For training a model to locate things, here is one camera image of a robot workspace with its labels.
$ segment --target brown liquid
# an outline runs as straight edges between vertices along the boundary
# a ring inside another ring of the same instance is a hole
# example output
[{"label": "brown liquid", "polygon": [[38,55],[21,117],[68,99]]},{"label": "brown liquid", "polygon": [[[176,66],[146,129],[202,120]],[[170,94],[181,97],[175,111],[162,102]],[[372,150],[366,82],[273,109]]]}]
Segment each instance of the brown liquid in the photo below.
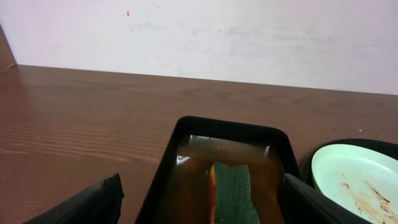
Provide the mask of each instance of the brown liquid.
[{"label": "brown liquid", "polygon": [[276,198],[282,169],[269,145],[190,136],[179,145],[178,155],[154,217],[156,223],[210,222],[207,171],[214,162],[248,165],[251,198],[260,222],[284,222]]}]

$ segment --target wood grain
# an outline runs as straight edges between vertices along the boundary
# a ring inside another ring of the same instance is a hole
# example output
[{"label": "wood grain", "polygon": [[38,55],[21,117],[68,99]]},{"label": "wood grain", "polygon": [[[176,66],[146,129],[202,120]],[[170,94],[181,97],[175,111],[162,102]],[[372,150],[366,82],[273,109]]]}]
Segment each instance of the wood grain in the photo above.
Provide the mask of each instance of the wood grain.
[{"label": "wood grain", "polygon": [[0,26],[0,71],[15,65],[15,59]]},{"label": "wood grain", "polygon": [[398,143],[397,114],[392,95],[18,65],[0,73],[0,223],[113,172],[126,194],[119,222],[132,223],[185,115],[279,128],[300,164],[334,139]]}]

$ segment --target brown stain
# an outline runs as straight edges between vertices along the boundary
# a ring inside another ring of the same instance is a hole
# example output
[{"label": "brown stain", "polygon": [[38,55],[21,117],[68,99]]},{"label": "brown stain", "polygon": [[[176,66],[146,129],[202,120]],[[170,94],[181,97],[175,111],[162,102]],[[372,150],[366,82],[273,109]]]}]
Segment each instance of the brown stain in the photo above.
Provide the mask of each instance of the brown stain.
[{"label": "brown stain", "polygon": [[383,197],[379,191],[377,191],[369,182],[365,181],[365,183],[375,194],[380,203],[380,208],[375,208],[371,203],[368,202],[369,197],[366,193],[360,192],[356,195],[350,190],[348,184],[340,183],[340,185],[347,188],[349,194],[354,200],[356,208],[359,210],[359,213],[365,213],[373,223],[398,223],[398,216],[395,215],[391,209],[389,209],[390,201]]}]

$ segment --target plate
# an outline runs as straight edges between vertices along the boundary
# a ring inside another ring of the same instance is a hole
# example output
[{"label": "plate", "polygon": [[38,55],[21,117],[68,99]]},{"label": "plate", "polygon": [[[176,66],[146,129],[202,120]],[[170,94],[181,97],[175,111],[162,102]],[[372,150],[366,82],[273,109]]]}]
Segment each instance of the plate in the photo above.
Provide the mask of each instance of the plate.
[{"label": "plate", "polygon": [[312,159],[316,189],[372,223],[398,223],[398,161],[364,147],[332,144]]}]

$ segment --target wooden table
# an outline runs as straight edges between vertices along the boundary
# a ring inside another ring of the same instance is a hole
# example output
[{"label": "wooden table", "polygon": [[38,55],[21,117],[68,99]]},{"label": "wooden table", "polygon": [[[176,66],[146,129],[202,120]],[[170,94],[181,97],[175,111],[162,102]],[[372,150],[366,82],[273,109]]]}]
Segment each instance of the wooden table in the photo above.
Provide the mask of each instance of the wooden table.
[{"label": "wooden table", "polygon": [[113,172],[126,194],[119,223],[133,223],[185,115],[279,128],[299,164],[334,139],[398,143],[398,96],[17,66],[0,73],[0,223]]}]

